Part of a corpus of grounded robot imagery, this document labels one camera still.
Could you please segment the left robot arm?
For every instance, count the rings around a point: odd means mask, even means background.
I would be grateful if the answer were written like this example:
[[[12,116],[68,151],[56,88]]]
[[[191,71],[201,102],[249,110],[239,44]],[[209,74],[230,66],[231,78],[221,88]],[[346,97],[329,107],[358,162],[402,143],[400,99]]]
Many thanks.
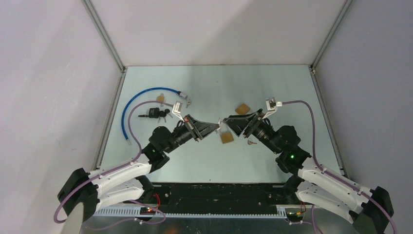
[[[83,221],[98,210],[127,200],[148,203],[154,197],[153,185],[147,175],[162,168],[169,160],[168,154],[191,139],[200,141],[219,130],[219,123],[203,122],[186,115],[181,124],[170,131],[165,126],[156,127],[146,147],[136,157],[120,165],[87,172],[74,170],[57,194],[60,205],[55,211],[55,223],[60,210],[70,215],[75,206],[83,204]]]

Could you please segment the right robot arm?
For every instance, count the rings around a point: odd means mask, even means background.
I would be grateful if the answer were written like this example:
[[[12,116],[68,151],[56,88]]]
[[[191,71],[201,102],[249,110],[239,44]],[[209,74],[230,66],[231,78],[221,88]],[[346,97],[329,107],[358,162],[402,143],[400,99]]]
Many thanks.
[[[261,110],[249,115],[232,115],[223,122],[237,136],[254,136],[277,154],[277,166],[291,174],[283,197],[295,204],[299,200],[328,210],[346,221],[360,234],[383,234],[394,214],[390,195],[382,187],[362,186],[317,162],[298,146],[300,138],[294,126],[278,130],[264,120]]]

